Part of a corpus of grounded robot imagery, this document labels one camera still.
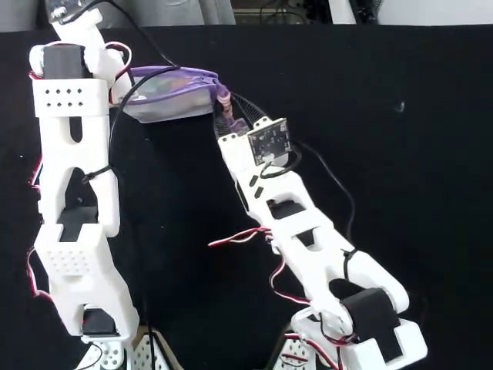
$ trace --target white plastic part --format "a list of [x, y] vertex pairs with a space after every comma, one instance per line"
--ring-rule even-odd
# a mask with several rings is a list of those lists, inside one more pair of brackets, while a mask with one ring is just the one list
[[330, 16], [335, 25], [356, 23], [349, 0], [329, 0], [329, 6]]
[[[154, 361], [156, 370], [169, 370], [166, 360], [161, 352], [157, 340], [154, 338]], [[150, 370], [151, 369], [151, 347], [149, 336], [145, 334], [133, 352], [132, 370]]]
[[66, 25], [53, 23], [60, 40], [68, 44], [82, 45], [86, 48], [103, 47], [105, 41], [97, 25], [102, 21], [101, 12], [92, 9], [84, 12], [76, 21]]
[[[94, 341], [82, 358], [75, 370], [117, 370], [125, 360], [125, 348], [121, 342]], [[127, 358], [132, 356], [132, 351], [126, 351]]]
[[[306, 361], [300, 361], [293, 358], [283, 357], [283, 355], [294, 355], [305, 358]], [[282, 351], [277, 358], [273, 370], [316, 370], [317, 355], [315, 351], [302, 341], [287, 339], [284, 342]]]
[[[297, 312], [291, 319], [291, 327], [300, 332], [305, 339], [315, 341], [332, 359], [337, 358], [336, 348], [326, 341], [320, 332], [320, 324], [311, 321], [312, 314], [309, 308]], [[397, 341], [403, 355], [388, 363], [378, 348], [375, 339], [369, 339], [358, 344], [349, 344], [341, 347], [340, 356], [346, 370], [397, 370], [417, 362], [428, 353], [423, 335], [418, 325], [412, 321], [399, 319], [400, 325], [394, 329]]]
[[[279, 120], [271, 121], [268, 117], [263, 117], [254, 123], [254, 130], [250, 132], [264, 129], [277, 122]], [[260, 178], [264, 165], [255, 165], [248, 135], [223, 136], [219, 138], [218, 144], [236, 188], [241, 188], [247, 202], [247, 214], [263, 227], [271, 229], [274, 252], [282, 254], [303, 285], [305, 295], [310, 300], [308, 312], [323, 315], [329, 335], [340, 337], [352, 334], [352, 319], [347, 309], [330, 292], [329, 283], [334, 279], [344, 278], [344, 254], [352, 251], [354, 247], [334, 229], [332, 221], [315, 207], [303, 181], [295, 172], [290, 171], [272, 179]], [[270, 166], [265, 173], [276, 173], [279, 170], [279, 167]], [[267, 201], [279, 203], [285, 200], [301, 204], [304, 210], [276, 220]], [[305, 246], [297, 235], [308, 230], [313, 231], [314, 244]], [[363, 288], [382, 288], [391, 299], [397, 313], [407, 309], [409, 298], [404, 287], [368, 254], [361, 251], [355, 253], [347, 264], [347, 272], [349, 281]], [[292, 326], [300, 335], [306, 334], [302, 326], [293, 323]], [[325, 341], [321, 336], [320, 324], [316, 331], [320, 335], [318, 341]], [[426, 348], [419, 330], [412, 334], [410, 340], [416, 347]], [[374, 350], [380, 355], [378, 347]], [[405, 358], [398, 363], [404, 364], [418, 359]]]
[[[65, 208], [65, 189], [74, 168], [91, 173], [108, 166], [108, 89], [100, 79], [33, 81], [43, 153], [40, 212], [56, 224]], [[70, 116], [82, 117], [82, 140], [70, 136]], [[98, 198], [99, 218], [108, 237], [119, 232], [119, 197], [110, 170], [90, 181]]]
[[44, 45], [35, 45], [29, 52], [29, 65], [37, 76], [43, 76], [43, 49]]
[[[84, 305], [101, 308], [115, 321], [118, 337], [98, 341], [132, 341], [139, 326], [129, 289], [116, 270], [99, 224], [84, 224], [76, 242], [60, 243], [63, 226], [43, 224], [35, 241], [49, 276], [50, 296], [70, 335], [82, 335]], [[82, 336], [82, 341], [93, 339]]]

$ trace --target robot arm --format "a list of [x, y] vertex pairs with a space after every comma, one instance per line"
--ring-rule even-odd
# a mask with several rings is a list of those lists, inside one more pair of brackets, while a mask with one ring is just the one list
[[[136, 336], [139, 316], [107, 241], [120, 224], [118, 184], [109, 167], [109, 93], [117, 101], [132, 86], [128, 74], [116, 78], [126, 66], [118, 51], [106, 48], [97, 9], [61, 24], [80, 6], [61, 0], [52, 8], [60, 41], [37, 45], [29, 56], [43, 164], [39, 212], [44, 222], [35, 250], [49, 277], [49, 297], [69, 334], [86, 343], [116, 344], [122, 353]], [[73, 117], [82, 122], [78, 143], [70, 133]], [[65, 206], [75, 168], [92, 174], [88, 181], [96, 207]]]
[[[404, 287], [334, 229], [295, 172], [276, 176], [292, 148], [286, 120], [265, 116], [253, 127], [242, 136], [222, 136], [218, 144], [245, 211], [270, 229], [274, 253], [304, 287], [310, 307], [293, 316], [293, 330], [318, 343], [331, 358], [337, 350], [327, 337], [352, 336], [353, 342], [341, 349], [349, 370], [397, 369], [423, 358], [427, 349], [419, 327], [397, 317], [409, 305]], [[340, 278], [364, 290], [340, 301], [329, 289]], [[311, 315], [321, 322], [310, 320]]]

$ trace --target wire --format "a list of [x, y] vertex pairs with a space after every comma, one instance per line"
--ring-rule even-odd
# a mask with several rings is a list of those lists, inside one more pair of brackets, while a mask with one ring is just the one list
[[272, 236], [270, 229], [268, 227], [253, 227], [251, 229], [234, 234], [232, 237], [225, 237], [224, 239], [213, 241], [207, 245], [209, 247], [219, 247], [220, 245], [228, 244], [228, 243], [246, 243], [247, 241], [251, 241], [258, 233], [265, 233], [266, 237]]
[[324, 319], [323, 319], [322, 314], [320, 314], [320, 332], [322, 333], [324, 338], [326, 338], [330, 343], [332, 343], [333, 345], [336, 345], [337, 347], [348, 345], [350, 343], [350, 340], [353, 337], [353, 335], [347, 335], [347, 336], [342, 337], [341, 339], [336, 339], [336, 338], [332, 338], [329, 335], [325, 334]]
[[101, 360], [101, 357], [102, 357], [102, 348], [101, 348], [101, 347], [99, 347], [96, 343], [91, 343], [91, 345], [90, 345], [89, 347], [92, 347], [92, 346], [97, 347], [97, 348], [99, 349], [99, 357], [98, 357], [98, 359], [97, 359], [97, 360], [95, 360], [95, 361], [94, 361], [91, 365], [89, 365], [89, 366], [86, 366], [86, 367], [84, 367], [84, 368], [76, 368], [75, 370], [87, 370], [88, 368], [91, 368], [92, 366], [96, 365], [96, 364], [99, 362], [99, 360]]
[[300, 368], [301, 366], [305, 366], [306, 365], [306, 363], [303, 363], [303, 362], [301, 362], [300, 364], [292, 364], [292, 363], [290, 363], [290, 362], [288, 362], [288, 361], [286, 361], [286, 360], [284, 360], [282, 358], [280, 358], [280, 361], [282, 362], [282, 364], [284, 366], [291, 366], [293, 368]]
[[41, 289], [38, 289], [38, 284], [36, 282], [36, 276], [34, 274], [34, 271], [32, 270], [32, 266], [31, 266], [31, 256], [34, 252], [35, 252], [35, 248], [31, 247], [31, 249], [29, 249], [29, 251], [28, 251], [27, 258], [26, 258], [26, 270], [27, 270], [27, 274], [29, 277], [29, 281], [31, 283], [31, 291], [32, 291], [34, 297], [43, 297], [43, 298], [46, 298], [50, 301], [53, 301], [52, 296], [49, 295], [48, 292], [42, 291]]
[[32, 172], [31, 179], [29, 180], [29, 185], [31, 185], [32, 189], [36, 189], [38, 192], [41, 191], [41, 187], [39, 186], [39, 176], [41, 175], [41, 171], [43, 169], [43, 157], [39, 157], [38, 164], [36, 165], [35, 170]]
[[286, 261], [284, 260], [284, 258], [282, 258], [282, 260], [280, 262], [280, 265], [269, 276], [269, 284], [270, 284], [270, 287], [272, 288], [273, 292], [275, 294], [277, 294], [278, 296], [280, 296], [282, 298], [285, 298], [285, 299], [287, 299], [289, 301], [292, 301], [294, 303], [310, 305], [310, 301], [308, 301], [306, 298], [299, 298], [299, 297], [295, 297], [294, 295], [282, 293], [282, 292], [278, 291], [276, 289], [276, 287], [274, 286], [274, 280], [276, 279], [276, 277], [281, 272], [283, 272], [283, 270], [284, 270], [285, 267], [286, 267]]
[[311, 152], [316, 158], [318, 158], [318, 160], [322, 163], [322, 166], [324, 166], [325, 170], [332, 178], [332, 180], [334, 180], [334, 182], [339, 186], [339, 188], [343, 191], [343, 193], [346, 194], [346, 197], [350, 203], [350, 216], [346, 225], [346, 238], [352, 244], [353, 243], [352, 229], [353, 229], [354, 217], [356, 215], [356, 203], [354, 202], [353, 196], [351, 195], [349, 190], [339, 181], [339, 179], [337, 179], [336, 175], [334, 175], [334, 172], [332, 172], [330, 167], [325, 162], [324, 158], [314, 148], [312, 148], [308, 144], [300, 142], [299, 140], [296, 143], [300, 145], [302, 148], [304, 148], [305, 150]]
[[122, 115], [123, 110], [125, 109], [126, 104], [130, 101], [130, 98], [132, 97], [133, 93], [137, 91], [137, 89], [142, 86], [144, 83], [152, 79], [153, 77], [156, 77], [158, 75], [162, 75], [164, 73], [170, 72], [170, 71], [175, 71], [179, 69], [178, 66], [172, 66], [172, 67], [166, 67], [160, 70], [157, 70], [153, 73], [150, 73], [149, 75], [145, 76], [143, 79], [138, 81], [132, 88], [125, 94], [123, 97], [122, 101], [119, 104], [118, 110], [116, 111], [115, 117], [113, 118], [112, 125], [111, 125], [111, 130], [109, 132], [109, 162], [111, 164], [111, 154], [112, 154], [112, 144], [113, 144], [113, 139], [115, 137], [115, 129], [116, 125], [119, 121], [119, 117]]
[[336, 353], [337, 353], [337, 367], [339, 368], [339, 370], [343, 370], [342, 358], [340, 356], [340, 347], [336, 347]]
[[135, 19], [124, 8], [122, 8], [120, 5], [116, 4], [113, 0], [94, 0], [94, 1], [90, 2], [89, 4], [85, 5], [84, 7], [82, 7], [77, 13], [75, 13], [74, 15], [72, 15], [70, 18], [68, 18], [68, 19], [61, 19], [59, 21], [59, 23], [61, 25], [67, 25], [69, 23], [72, 23], [75, 20], [79, 19], [82, 16], [82, 14], [84, 14], [84, 12], [87, 12], [91, 8], [94, 8], [95, 6], [97, 6], [99, 4], [102, 4], [103, 2], [106, 2], [106, 3], [110, 4], [113, 8], [117, 9], [118, 11], [120, 11], [125, 16], [125, 18], [127, 19], [127, 21], [129, 21], [129, 23], [132, 25], [132, 27], [134, 29], [136, 29], [136, 31], [146, 40], [146, 42], [149, 44], [149, 46], [151, 47], [151, 49], [153, 49], [157, 54], [159, 54], [159, 56], [162, 59], [164, 59], [166, 61], [166, 63], [170, 64], [172, 67], [177, 67], [178, 66], [177, 64], [175, 64], [174, 62], [172, 62], [164, 54], [164, 52], [159, 48], [159, 46], [156, 44], [156, 42], [153, 40], [153, 38], [151, 38], [147, 34], [147, 32], [142, 27], [140, 27], [137, 24], [137, 22], [135, 21]]
[[302, 158], [301, 152], [294, 145], [292, 145], [291, 148], [292, 148], [293, 152], [296, 154], [296, 158], [291, 163], [291, 165], [284, 167], [282, 170], [280, 170], [276, 173], [265, 174], [266, 169], [272, 165], [272, 161], [267, 162], [266, 165], [263, 167], [263, 169], [260, 171], [260, 178], [261, 179], [273, 179], [274, 177], [279, 177], [281, 175], [284, 175], [285, 173], [288, 173], [288, 172], [294, 170], [296, 167], [298, 167], [298, 165], [301, 162], [301, 158]]
[[299, 334], [296, 334], [296, 333], [285, 334], [284, 337], [287, 338], [287, 339], [304, 341], [305, 343], [307, 343], [308, 345], [310, 345], [312, 348], [314, 348], [315, 351], [318, 352], [318, 355], [320, 357], [322, 357], [327, 362], [327, 364], [329, 364], [330, 366], [332, 366], [332, 368], [334, 370], [340, 370], [336, 366], [335, 362], [330, 359], [329, 355], [324, 351], [324, 349], [322, 347], [320, 347], [315, 341], [312, 341], [310, 339], [302, 339], [300, 337], [300, 335]]
[[281, 355], [282, 357], [285, 357], [285, 358], [291, 358], [292, 360], [298, 360], [298, 361], [308, 361], [307, 358], [303, 358], [303, 357], [300, 357], [300, 356], [296, 356], [296, 355], [292, 355], [291, 353], [283, 353]]
[[125, 45], [123, 42], [118, 42], [118, 41], [107, 42], [105, 44], [105, 49], [110, 48], [110, 47], [113, 47], [113, 48], [120, 50], [120, 51], [126, 50], [128, 53], [125, 65], [116, 74], [116, 77], [115, 77], [115, 82], [116, 82], [116, 80], [118, 80], [121, 76], [123, 76], [125, 73], [127, 73], [128, 70], [130, 69], [130, 64], [132, 63], [133, 53], [132, 53], [132, 49], [128, 45]]

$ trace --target perforated plate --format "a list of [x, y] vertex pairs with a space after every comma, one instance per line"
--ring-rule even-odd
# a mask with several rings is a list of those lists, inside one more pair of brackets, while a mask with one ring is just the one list
[[[156, 362], [156, 370], [169, 370], [166, 360], [161, 352], [161, 349], [154, 339], [154, 356]], [[137, 345], [133, 352], [133, 367], [132, 370], [150, 370], [151, 369], [151, 346], [149, 336], [144, 335], [142, 341]]]
[[[283, 355], [293, 355], [300, 358], [305, 358], [307, 361], [288, 358]], [[282, 351], [273, 370], [316, 370], [317, 359], [312, 348], [307, 347], [301, 341], [287, 339], [284, 342]]]
[[[121, 356], [123, 353], [115, 353], [115, 349], [110, 348], [110, 343], [95, 342], [95, 344], [103, 350], [103, 354], [101, 359], [90, 368], [87, 368], [87, 370], [102, 370], [104, 368], [117, 368], [118, 370], [151, 370], [151, 348], [148, 335], [143, 336], [142, 340], [133, 351], [132, 369], [126, 368], [126, 362], [123, 362], [121, 367], [115, 367], [114, 362], [118, 364], [118, 361], [122, 359]], [[99, 349], [92, 345], [75, 370], [80, 368], [86, 369], [86, 366], [93, 364], [93, 362], [98, 359], [99, 353]], [[166, 360], [156, 339], [154, 339], [154, 356], [156, 370], [170, 370], [170, 367], [166, 364]]]
[[[87, 366], [91, 364], [93, 365], [87, 368], [87, 370], [100, 370], [101, 368], [116, 370], [120, 367], [119, 365], [122, 363], [124, 356], [123, 349], [120, 343], [101, 343], [95, 341], [94, 344], [101, 348], [102, 355], [98, 347], [91, 345], [91, 347], [89, 347], [88, 351], [86, 352], [86, 355], [79, 363], [79, 366], [75, 368], [75, 370], [79, 368], [86, 369]], [[99, 361], [94, 363], [94, 361], [96, 361], [100, 355], [101, 358], [99, 359]]]

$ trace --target black cable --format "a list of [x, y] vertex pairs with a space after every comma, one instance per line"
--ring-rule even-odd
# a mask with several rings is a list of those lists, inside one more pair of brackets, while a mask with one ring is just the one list
[[[178, 66], [171, 66], [171, 67], [166, 67], [166, 68], [157, 70], [157, 71], [155, 71], [153, 73], [150, 73], [149, 75], [145, 76], [140, 81], [138, 81], [134, 86], [132, 86], [132, 88], [127, 92], [127, 94], [125, 94], [125, 96], [123, 97], [122, 101], [119, 104], [119, 107], [118, 107], [118, 110], [116, 111], [115, 116], [113, 117], [112, 125], [111, 125], [111, 130], [109, 132], [108, 157], [109, 157], [109, 162], [110, 163], [112, 162], [111, 155], [112, 155], [112, 148], [113, 148], [113, 145], [112, 145], [113, 144], [113, 139], [115, 137], [115, 128], [116, 128], [116, 125], [119, 122], [119, 117], [122, 115], [123, 110], [125, 109], [126, 104], [130, 101], [130, 98], [132, 98], [133, 93], [135, 91], [137, 91], [137, 89], [140, 86], [142, 86], [144, 83], [146, 83], [150, 79], [152, 79], [152, 78], [154, 78], [156, 76], [162, 75], [164, 73], [177, 70], [177, 69], [179, 69]], [[131, 226], [133, 228], [132, 235], [134, 236], [134, 244], [137, 245], [137, 241], [138, 241], [137, 239], [138, 238], [136, 237], [136, 235], [134, 235], [134, 233], [136, 232], [136, 226], [133, 223], [131, 224]], [[151, 369], [152, 370], [155, 370], [156, 369], [156, 363], [155, 363], [155, 358], [156, 357], [155, 357], [154, 341], [153, 341], [154, 336], [153, 336], [153, 329], [152, 329], [152, 326], [151, 326], [150, 320], [149, 320], [149, 307], [148, 307], [148, 302], [147, 302], [147, 292], [144, 293], [143, 310], [144, 310], [144, 320], [146, 321], [147, 331], [148, 331], [148, 334], [149, 334], [149, 345], [150, 345], [150, 350], [151, 350], [151, 363], [152, 363], [152, 368]]]
[[327, 173], [330, 175], [330, 177], [332, 177], [332, 180], [334, 180], [334, 182], [339, 186], [339, 188], [343, 191], [343, 193], [346, 194], [346, 197], [350, 203], [350, 216], [346, 226], [346, 238], [352, 244], [353, 238], [351, 234], [353, 229], [354, 217], [356, 215], [356, 203], [354, 202], [353, 196], [351, 195], [349, 190], [339, 181], [339, 179], [337, 179], [336, 175], [334, 175], [334, 172], [332, 172], [330, 167], [325, 162], [324, 158], [314, 148], [300, 141], [297, 141], [296, 143], [300, 145], [302, 148], [304, 148], [305, 150], [311, 152], [316, 158], [318, 158], [318, 160], [322, 163], [322, 166], [324, 166]]
[[111, 130], [109, 131], [109, 163], [111, 164], [111, 155], [112, 155], [112, 144], [113, 144], [113, 138], [115, 137], [115, 129], [116, 125], [118, 124], [119, 117], [122, 115], [123, 110], [125, 109], [126, 104], [130, 101], [130, 98], [132, 98], [132, 95], [137, 89], [139, 89], [140, 86], [142, 86], [144, 83], [149, 81], [150, 79], [162, 75], [164, 73], [170, 72], [170, 71], [176, 71], [179, 69], [179, 66], [172, 66], [172, 67], [166, 67], [160, 70], [157, 70], [153, 73], [150, 73], [149, 75], [145, 76], [143, 79], [138, 81], [132, 88], [125, 94], [123, 97], [122, 101], [119, 104], [118, 110], [116, 111], [116, 114], [113, 118], [112, 125], [111, 125]]
[[156, 42], [153, 40], [152, 37], [148, 35], [148, 33], [140, 27], [135, 19], [120, 5], [116, 4], [113, 0], [94, 0], [93, 2], [90, 2], [89, 4], [85, 5], [82, 7], [77, 13], [74, 15], [70, 16], [68, 19], [61, 19], [59, 20], [59, 23], [61, 25], [67, 25], [69, 23], [74, 22], [75, 20], [79, 19], [84, 12], [87, 12], [91, 8], [94, 8], [95, 6], [102, 4], [103, 2], [106, 2], [110, 4], [113, 8], [117, 9], [120, 11], [127, 21], [132, 25], [132, 27], [147, 41], [151, 49], [153, 49], [156, 53], [159, 54], [159, 56], [166, 61], [166, 63], [170, 64], [173, 67], [177, 67], [177, 64], [172, 62], [165, 54], [164, 52], [159, 48], [159, 46], [156, 44]]
[[97, 347], [99, 349], [99, 357], [98, 357], [98, 359], [95, 360], [91, 365], [86, 366], [85, 368], [78, 368], [77, 370], [87, 370], [88, 368], [91, 368], [92, 366], [94, 366], [95, 364], [97, 364], [99, 362], [99, 360], [101, 359], [101, 357], [102, 357], [102, 348], [99, 347], [95, 343], [91, 343], [91, 345], [89, 346], [89, 348], [91, 348], [92, 346]]
[[[320, 314], [320, 332], [326, 338], [329, 342], [331, 342], [333, 345], [346, 345], [347, 343], [344, 340], [332, 338], [329, 335], [325, 334], [324, 331], [324, 319], [322, 317], [322, 314]], [[350, 338], [351, 335], [346, 335], [344, 338]]]
[[112, 169], [113, 168], [111, 166], [106, 166], [106, 167], [103, 167], [101, 170], [89, 172], [89, 173], [85, 174], [85, 176], [82, 178], [82, 183], [84, 185], [86, 185], [90, 180], [94, 180], [94, 178], [96, 176], [99, 176], [100, 174], [105, 173], [106, 171], [110, 171]]
[[340, 356], [340, 347], [336, 347], [336, 353], [337, 353], [337, 368], [338, 368], [338, 370], [343, 370], [342, 369], [342, 358]]
[[349, 273], [347, 272], [347, 265], [349, 264], [350, 259], [356, 254], [357, 249], [354, 248], [351, 252], [344, 252], [344, 264], [343, 264], [343, 272], [344, 279], [349, 281]]
[[261, 179], [273, 179], [274, 177], [279, 177], [281, 175], [284, 175], [285, 173], [288, 173], [288, 172], [294, 170], [296, 167], [298, 167], [298, 165], [301, 162], [302, 154], [298, 150], [298, 148], [296, 148], [296, 146], [292, 145], [292, 149], [293, 149], [293, 152], [296, 154], [296, 158], [291, 163], [291, 165], [284, 167], [282, 170], [280, 170], [276, 173], [268, 173], [266, 175], [266, 174], [264, 174], [265, 170], [267, 168], [269, 168], [270, 165], [272, 164], [272, 162], [267, 162], [266, 165], [264, 166], [264, 168], [260, 171], [260, 178]]

